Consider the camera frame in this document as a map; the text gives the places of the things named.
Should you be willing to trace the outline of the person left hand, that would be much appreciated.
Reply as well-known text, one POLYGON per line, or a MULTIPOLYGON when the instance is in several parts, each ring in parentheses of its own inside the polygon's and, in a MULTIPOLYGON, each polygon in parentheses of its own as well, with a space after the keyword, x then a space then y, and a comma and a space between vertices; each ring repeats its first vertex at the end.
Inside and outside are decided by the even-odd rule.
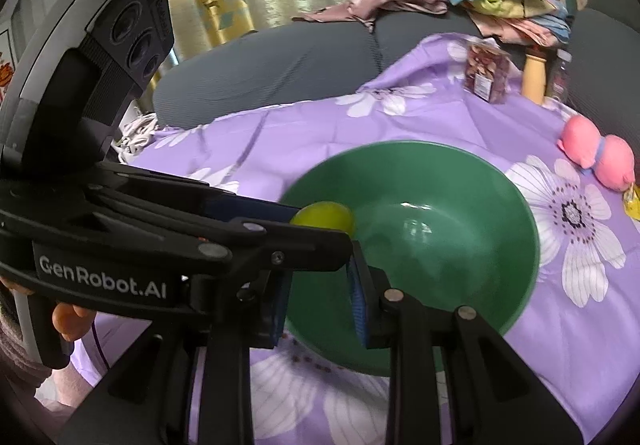
MULTIPOLYGON (((6 277, 1 278, 1 283, 1 347, 2 349, 9 349, 9 347, 21 349, 22 333, 15 295, 17 293, 32 295, 34 291, 6 277)), ((92 309, 63 302, 58 302, 51 315, 53 327, 68 342, 74 342, 83 337, 91 329, 95 318, 96 312, 92 309)))

